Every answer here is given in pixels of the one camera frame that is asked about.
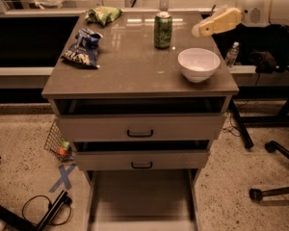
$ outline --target drawer front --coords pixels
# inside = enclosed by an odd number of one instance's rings
[[[155,151],[120,153],[74,153],[81,170],[137,170],[203,168],[208,159],[206,150]]]
[[[166,141],[217,139],[224,116],[61,116],[68,141]]]

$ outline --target black drawer handle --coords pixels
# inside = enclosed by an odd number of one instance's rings
[[[153,163],[152,162],[148,162],[148,163],[131,163],[131,167],[134,169],[150,169],[153,167]]]
[[[130,138],[150,138],[153,136],[153,129],[148,134],[132,133],[129,129],[127,130],[127,136]]]

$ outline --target open drawer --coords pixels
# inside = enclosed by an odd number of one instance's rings
[[[215,140],[225,117],[220,115],[82,115],[56,120],[70,141]]]
[[[76,143],[81,170],[202,168],[209,141],[122,141]]]
[[[91,231],[197,231],[188,170],[93,173]]]

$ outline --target cabinet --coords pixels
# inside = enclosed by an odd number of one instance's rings
[[[201,20],[198,12],[171,14],[166,50],[154,48],[153,12],[123,13],[104,28],[81,16],[65,50],[82,27],[101,33],[100,68],[59,60],[42,92],[92,184],[85,230],[109,230],[114,223],[116,230],[133,230],[133,223],[148,230],[143,221],[159,230],[178,230],[171,227],[174,220],[182,220],[184,230],[197,230],[194,185],[238,89],[223,61],[205,82],[185,79],[177,61],[182,50],[204,47],[221,54],[211,38],[192,37],[193,25]],[[116,192],[110,201],[114,189],[122,194]],[[136,195],[142,204],[133,202]],[[165,199],[157,201],[157,195]],[[161,209],[161,201],[173,205]]]

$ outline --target can lid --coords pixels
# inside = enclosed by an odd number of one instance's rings
[[[159,12],[156,14],[157,16],[161,17],[161,18],[168,18],[171,17],[171,15],[168,12]]]

